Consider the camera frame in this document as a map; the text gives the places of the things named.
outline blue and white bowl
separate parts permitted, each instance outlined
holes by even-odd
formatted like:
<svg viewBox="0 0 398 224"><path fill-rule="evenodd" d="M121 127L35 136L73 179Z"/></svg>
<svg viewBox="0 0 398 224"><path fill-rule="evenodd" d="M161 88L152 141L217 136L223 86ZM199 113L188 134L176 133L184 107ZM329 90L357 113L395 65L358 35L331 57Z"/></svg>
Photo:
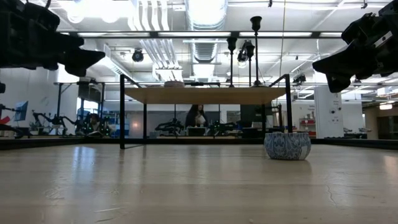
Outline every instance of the blue and white bowl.
<svg viewBox="0 0 398 224"><path fill-rule="evenodd" d="M264 146L271 159L304 160L311 151L308 133L267 133Z"/></svg>

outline person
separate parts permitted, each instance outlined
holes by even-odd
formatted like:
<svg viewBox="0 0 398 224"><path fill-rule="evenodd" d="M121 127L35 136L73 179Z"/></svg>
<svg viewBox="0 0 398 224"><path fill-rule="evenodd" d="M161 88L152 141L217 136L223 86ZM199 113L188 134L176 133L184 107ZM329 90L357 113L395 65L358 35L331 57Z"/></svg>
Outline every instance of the person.
<svg viewBox="0 0 398 224"><path fill-rule="evenodd" d="M203 105L192 105L187 117L185 118L185 127L207 127L207 117L203 110Z"/></svg>
<svg viewBox="0 0 398 224"><path fill-rule="evenodd" d="M98 131L100 126L100 116L98 116L96 113L90 114L90 116L90 123L93 127L93 131Z"/></svg>

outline light wood tabletop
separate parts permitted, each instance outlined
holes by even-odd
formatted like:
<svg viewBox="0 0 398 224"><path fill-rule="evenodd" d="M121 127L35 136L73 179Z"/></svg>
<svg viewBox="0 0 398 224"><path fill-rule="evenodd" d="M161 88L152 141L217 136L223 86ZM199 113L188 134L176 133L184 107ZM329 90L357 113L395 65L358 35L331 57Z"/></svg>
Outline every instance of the light wood tabletop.
<svg viewBox="0 0 398 224"><path fill-rule="evenodd" d="M127 88L127 96L146 104L261 105L285 94L285 88Z"/></svg>

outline camera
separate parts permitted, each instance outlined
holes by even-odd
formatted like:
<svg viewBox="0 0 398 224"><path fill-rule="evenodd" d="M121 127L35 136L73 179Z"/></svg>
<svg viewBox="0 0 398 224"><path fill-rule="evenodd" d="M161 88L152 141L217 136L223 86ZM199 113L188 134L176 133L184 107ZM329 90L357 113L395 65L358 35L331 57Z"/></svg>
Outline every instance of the camera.
<svg viewBox="0 0 398 224"><path fill-rule="evenodd" d="M352 22L341 38L347 43L344 49L312 63L326 75L332 93L347 88L353 75L364 80L398 71L398 0L382 8L378 16L370 12Z"/></svg>
<svg viewBox="0 0 398 224"><path fill-rule="evenodd" d="M253 47L253 44L250 40L245 40L241 50L238 53L238 64L240 67L246 66L246 62L249 60L249 49Z"/></svg>
<svg viewBox="0 0 398 224"><path fill-rule="evenodd" d="M142 62L144 60L144 54L142 53L142 49L134 49L132 60L134 62Z"/></svg>
<svg viewBox="0 0 398 224"><path fill-rule="evenodd" d="M56 32L60 18L45 7L22 3L20 0L0 0L0 68L43 67L57 70L58 63L78 77L105 57L104 52L79 48L84 39Z"/></svg>
<svg viewBox="0 0 398 224"><path fill-rule="evenodd" d="M293 83L303 83L306 81L307 79L305 78L304 74L299 74L293 77Z"/></svg>

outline red object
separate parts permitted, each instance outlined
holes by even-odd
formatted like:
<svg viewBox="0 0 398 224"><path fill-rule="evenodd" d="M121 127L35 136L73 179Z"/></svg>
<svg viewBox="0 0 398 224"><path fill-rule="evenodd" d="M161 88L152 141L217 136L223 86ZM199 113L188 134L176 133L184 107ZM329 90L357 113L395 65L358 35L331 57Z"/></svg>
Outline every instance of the red object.
<svg viewBox="0 0 398 224"><path fill-rule="evenodd" d="M310 137L316 137L316 136L317 136L317 132L316 132L316 131L309 131L309 132L308 132L308 135L309 135Z"/></svg>
<svg viewBox="0 0 398 224"><path fill-rule="evenodd" d="M314 119L301 120L300 122L301 122L301 124L315 124Z"/></svg>
<svg viewBox="0 0 398 224"><path fill-rule="evenodd" d="M10 117L6 116L3 119L0 119L0 124L7 124L8 122L10 122Z"/></svg>

